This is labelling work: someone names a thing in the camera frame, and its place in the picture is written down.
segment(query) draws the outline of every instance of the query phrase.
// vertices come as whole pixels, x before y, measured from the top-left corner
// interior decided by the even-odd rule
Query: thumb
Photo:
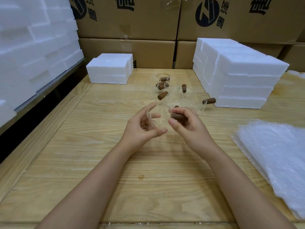
[[[146,135],[147,140],[150,140],[152,138],[161,136],[161,135],[165,134],[166,132],[167,132],[167,128],[156,128],[156,129],[153,129],[150,131],[146,131],[145,135]]]
[[[168,123],[181,136],[183,136],[185,134],[185,132],[187,131],[187,129],[185,127],[183,127],[181,123],[179,123],[177,120],[175,120],[173,118],[170,118],[168,120]]]

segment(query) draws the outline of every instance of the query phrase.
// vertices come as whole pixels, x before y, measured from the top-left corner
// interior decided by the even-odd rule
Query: forearm
[[[222,151],[207,161],[241,229],[287,229],[294,225],[271,203],[239,166]]]
[[[124,150],[127,148],[118,143],[37,228],[96,228],[129,158]]]

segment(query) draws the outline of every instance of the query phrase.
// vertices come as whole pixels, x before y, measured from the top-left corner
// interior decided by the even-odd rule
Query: person's left hand
[[[154,108],[156,103],[149,104],[138,111],[127,122],[124,134],[120,143],[130,149],[131,153],[135,153],[150,139],[161,136],[167,132],[166,128],[151,128],[147,117],[147,110]]]

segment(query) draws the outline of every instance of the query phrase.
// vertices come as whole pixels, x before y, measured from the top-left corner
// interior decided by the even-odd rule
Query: round black logo
[[[87,5],[85,0],[70,0],[70,5],[75,19],[82,19],[86,16]]]
[[[195,18],[199,26],[207,27],[212,25],[218,18],[219,4],[216,0],[205,0],[204,7],[208,11],[209,15],[207,16],[201,11],[202,10],[202,2],[201,2],[196,10]]]

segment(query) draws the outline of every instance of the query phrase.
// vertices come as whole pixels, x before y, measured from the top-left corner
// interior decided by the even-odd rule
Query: plastic bag
[[[231,136],[297,219],[305,219],[305,128],[255,120]]]

